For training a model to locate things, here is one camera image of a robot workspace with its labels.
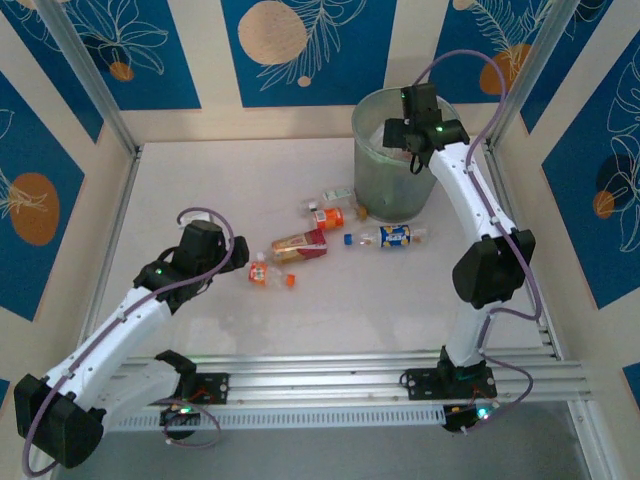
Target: robotic arm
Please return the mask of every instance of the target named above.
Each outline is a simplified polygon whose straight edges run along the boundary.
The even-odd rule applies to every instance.
[[[409,389],[409,398],[468,399],[476,387],[493,397],[493,374],[480,352],[487,333],[483,329],[491,312],[510,300],[525,280],[505,235],[527,264],[535,239],[531,231],[519,231],[500,208],[470,155],[469,136],[460,121],[442,120],[435,86],[405,87],[401,97],[404,118],[385,122],[383,145],[411,152],[413,161],[420,162],[413,173],[429,168],[451,199],[470,245],[453,269],[453,284],[462,300],[453,332],[437,368],[405,372],[408,384],[415,387]]]
[[[35,431],[33,444],[72,468],[96,449],[111,426],[137,410],[167,397],[191,397],[196,389],[196,366],[175,352],[158,355],[154,362],[123,380],[111,377],[143,339],[167,323],[181,305],[208,288],[211,277],[195,282],[190,279],[220,264],[228,255],[225,244],[222,229],[210,218],[187,224],[180,245],[165,250],[142,269],[116,311],[71,356],[44,378],[26,375],[16,385],[18,433],[27,438],[45,398],[57,388]],[[235,237],[229,261],[219,273],[242,268],[248,260],[245,239]],[[176,288],[143,301],[169,285]],[[96,340],[102,341],[92,346]],[[80,357],[80,365],[73,367]]]
[[[515,228],[475,161],[467,161],[472,158],[469,137],[458,120],[442,120],[435,87],[429,83],[406,87],[402,101],[404,118],[387,120],[383,144],[412,152],[420,162],[417,172],[422,167],[431,170],[451,199],[470,245],[453,269],[453,283],[462,300],[454,331],[442,347],[436,368],[405,372],[407,381],[416,386],[409,390],[409,398],[468,399],[480,385],[495,396],[492,371],[480,352],[486,319],[511,299],[525,279],[504,235],[513,240],[527,264],[535,239],[530,231]],[[236,237],[234,243],[228,254],[222,229],[210,218],[189,223],[180,245],[165,250],[141,270],[121,305],[78,350],[44,378],[26,375],[18,383],[14,396],[19,434],[27,438],[42,415],[33,444],[72,468],[95,450],[111,426],[140,408],[166,397],[190,398],[198,381],[196,366],[171,351],[124,380],[114,381],[112,376],[136,345],[212,282],[212,277],[195,281],[196,277],[203,277],[227,255],[229,261],[219,273],[248,262],[244,238]],[[155,298],[143,302],[158,291]],[[41,408],[48,397],[51,403]]]

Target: wire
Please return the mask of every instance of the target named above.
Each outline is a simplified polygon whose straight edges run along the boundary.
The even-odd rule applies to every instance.
[[[427,66],[427,68],[425,68],[422,71],[422,73],[418,76],[418,78],[416,79],[416,81],[413,84],[417,85],[424,78],[424,76],[427,75],[427,73],[429,73],[436,65],[438,65],[443,60],[446,60],[449,57],[453,57],[453,56],[457,56],[457,55],[468,55],[468,56],[472,56],[472,57],[481,58],[482,60],[484,60],[486,63],[488,63],[489,65],[491,65],[494,68],[494,70],[496,71],[496,74],[498,75],[498,79],[500,80],[500,102],[498,103],[498,107],[496,108],[496,111],[494,112],[493,116],[491,117],[491,119],[489,120],[487,125],[480,131],[480,133],[473,140],[473,142],[471,142],[471,145],[469,146],[469,151],[467,152],[467,157],[465,159],[465,168],[467,169],[469,178],[471,179],[471,183],[473,184],[474,188],[476,189],[476,191],[478,193],[478,196],[480,197],[480,200],[482,201],[483,205],[487,209],[487,213],[491,217],[491,223],[498,229],[500,234],[504,237],[504,239],[506,240],[507,244],[509,245],[509,248],[511,249],[511,251],[516,256],[516,259],[518,260],[518,263],[520,264],[520,267],[522,268],[522,270],[523,270],[523,272],[525,274],[525,277],[527,279],[527,283],[531,287],[531,292],[533,294],[533,299],[534,299],[534,303],[535,303],[534,313],[533,314],[519,312],[517,310],[513,310],[511,308],[505,308],[505,307],[493,308],[492,310],[489,311],[489,313],[487,315],[487,318],[485,319],[484,324],[482,326],[482,330],[481,330],[481,333],[480,333],[480,336],[479,336],[479,339],[478,339],[478,344],[477,344],[480,356],[482,356],[482,358],[484,360],[486,360],[486,361],[489,361],[489,362],[494,363],[496,365],[499,365],[501,367],[508,368],[510,370],[514,370],[516,372],[521,373],[522,375],[527,377],[527,380],[529,381],[529,383],[527,385],[527,388],[525,389],[525,391],[518,398],[516,398],[513,402],[511,402],[507,406],[498,408],[498,409],[496,409],[494,411],[493,415],[491,415],[491,417],[489,417],[489,418],[493,419],[496,416],[499,416],[501,414],[506,413],[506,411],[508,411],[510,408],[513,408],[514,406],[516,406],[517,404],[522,402],[522,400],[524,400],[527,397],[527,395],[529,395],[529,393],[531,393],[531,390],[533,389],[534,380],[533,380],[533,377],[529,374],[529,372],[527,372],[523,368],[517,367],[515,365],[511,365],[511,364],[509,364],[507,362],[503,362],[501,360],[497,360],[497,359],[495,359],[493,357],[485,355],[485,353],[484,353],[484,342],[485,342],[485,339],[486,339],[486,336],[487,336],[487,332],[489,330],[489,325],[491,323],[491,318],[496,313],[503,312],[503,313],[508,313],[508,314],[511,314],[511,315],[515,315],[515,316],[523,318],[525,320],[538,321],[540,319],[540,317],[542,316],[542,298],[540,296],[540,291],[538,289],[538,284],[537,284],[537,282],[536,282],[536,280],[535,280],[535,278],[533,276],[533,272],[531,271],[531,268],[529,267],[529,265],[527,264],[526,260],[522,256],[522,253],[520,252],[520,249],[517,247],[515,242],[509,236],[509,233],[506,231],[504,226],[498,220],[496,212],[493,209],[493,206],[491,205],[491,202],[489,201],[489,198],[488,198],[487,194],[482,189],[482,186],[480,185],[480,182],[478,181],[478,179],[477,179],[477,177],[475,175],[475,169],[471,168],[471,166],[472,166],[471,165],[471,161],[473,160],[473,152],[478,147],[478,145],[480,145],[480,143],[483,140],[486,139],[487,134],[493,128],[495,123],[498,121],[498,118],[500,117],[500,115],[502,114],[502,112],[504,111],[504,108],[505,108],[505,99],[506,99],[506,96],[507,96],[507,85],[506,85],[506,81],[505,81],[505,78],[504,78],[504,74],[500,70],[500,67],[498,67],[498,65],[496,64],[496,62],[493,59],[491,59],[489,56],[485,55],[484,53],[477,52],[475,50],[467,50],[467,49],[452,50],[450,52],[445,53],[444,55],[441,55],[440,57],[436,58],[433,62],[431,62],[431,64],[429,64]],[[480,427],[482,425],[486,425],[486,423],[487,423],[486,421],[485,422],[478,422],[472,427],[472,429],[476,429],[476,428],[478,428],[478,427]]]
[[[170,420],[167,420],[167,422],[164,424],[164,428],[162,429],[162,434],[164,435],[167,443],[169,445],[175,445],[177,447],[182,447],[182,448],[193,448],[196,450],[204,450],[206,448],[211,448],[213,446],[215,446],[218,441],[220,440],[220,435],[222,433],[222,429],[220,428],[220,422],[218,422],[218,419],[216,417],[213,416],[213,414],[209,413],[209,411],[204,408],[201,407],[200,405],[197,405],[195,403],[191,403],[191,402],[187,402],[185,400],[179,400],[177,398],[164,398],[162,400],[158,400],[157,402],[154,402],[156,404],[160,404],[160,405],[182,405],[183,407],[189,407],[192,408],[194,410],[197,410],[199,413],[201,413],[202,415],[204,415],[205,417],[207,417],[209,420],[211,420],[213,422],[213,424],[216,426],[216,430],[218,432],[218,434],[216,435],[216,438],[214,440],[211,440],[210,442],[205,442],[205,443],[184,443],[181,442],[180,440],[174,440],[173,438],[171,438],[169,436],[169,425],[172,423],[172,421],[176,418],[180,418],[179,416],[173,417]]]
[[[209,290],[209,287],[211,286],[211,282],[207,283],[204,288],[201,288],[194,296],[193,298],[196,298],[199,295],[202,295],[204,292],[206,292],[207,290]]]
[[[82,351],[82,353],[78,355],[78,358],[76,358],[75,361],[69,366],[67,375],[60,377],[60,379],[56,382],[53,388],[51,388],[51,390],[43,400],[42,404],[40,404],[40,408],[38,408],[38,411],[36,412],[33,418],[33,421],[29,426],[29,431],[27,432],[27,436],[25,437],[24,448],[22,449],[22,471],[27,477],[29,478],[41,477],[42,475],[49,473],[58,465],[58,461],[54,461],[40,471],[36,472],[32,470],[29,464],[29,455],[31,453],[31,446],[33,445],[33,439],[35,437],[38,427],[40,426],[40,423],[42,422],[42,417],[44,416],[45,411],[53,401],[53,398],[55,397],[55,395],[60,391],[60,389],[65,384],[65,382],[73,376],[73,372],[75,372],[78,369],[78,367],[82,364],[82,362],[84,362],[84,360],[96,349],[96,347],[100,345],[100,343],[102,343],[102,341],[136,309],[140,308],[149,300],[156,298],[158,295],[162,293],[168,292],[170,290],[174,290],[176,288],[184,287],[186,285],[191,285],[193,283],[198,283],[198,282],[201,282],[202,280],[210,279],[216,273],[218,273],[231,258],[231,255],[233,254],[233,248],[235,246],[235,242],[233,237],[233,229],[231,228],[231,225],[229,224],[229,222],[222,215],[220,215],[218,212],[214,210],[204,208],[204,207],[191,207],[183,210],[178,214],[178,218],[177,218],[178,224],[180,224],[182,217],[190,212],[206,212],[213,215],[218,220],[220,220],[220,222],[222,222],[222,224],[227,229],[227,234],[229,235],[229,249],[226,255],[222,258],[220,263],[218,263],[215,267],[213,267],[208,272],[205,272],[202,275],[198,275],[197,277],[193,277],[188,280],[183,280],[181,282],[175,282],[170,285],[166,285],[162,288],[154,290],[148,295],[145,295],[144,297],[142,297],[137,302],[133,303],[133,305],[127,308],[122,315],[118,315],[102,332],[100,332],[100,334],[89,344],[89,346],[87,346],[87,348],[85,348]]]
[[[413,173],[414,175],[419,174],[422,171],[422,167],[424,167],[422,162],[419,162],[418,163],[418,168],[416,168],[416,166],[415,166],[416,165],[416,158],[417,158],[417,155],[413,155],[411,157],[411,164],[409,165],[409,171],[411,173]]]

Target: white surface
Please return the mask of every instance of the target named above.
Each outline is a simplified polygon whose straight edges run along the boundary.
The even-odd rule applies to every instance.
[[[353,140],[267,140],[149,144],[145,147],[100,318],[106,318],[142,266],[178,243],[178,211],[207,206],[223,213],[252,255],[272,240],[308,230],[301,199],[353,180]],[[419,220],[431,226],[424,249],[348,250],[327,233],[329,253],[292,264],[293,291],[261,290],[246,272],[216,277],[184,305],[168,328],[136,351],[196,354],[395,352],[439,348],[458,300],[451,269],[466,250],[463,231],[440,185]],[[522,308],[531,309],[524,291]],[[537,328],[496,321],[491,347],[537,347]]]

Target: trash can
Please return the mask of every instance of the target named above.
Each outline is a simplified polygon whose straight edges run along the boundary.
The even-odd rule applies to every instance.
[[[459,119],[451,104],[440,97],[438,107],[443,120]],[[354,187],[358,203],[366,207],[371,217],[400,223],[420,213],[436,178],[428,168],[412,174],[410,153],[382,146],[384,122],[388,118],[403,118],[400,88],[373,92],[353,111]]]

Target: snack package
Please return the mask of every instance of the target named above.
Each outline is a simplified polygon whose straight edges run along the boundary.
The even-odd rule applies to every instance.
[[[327,242],[322,230],[316,228],[276,240],[271,244],[271,251],[276,263],[299,262],[326,255]]]

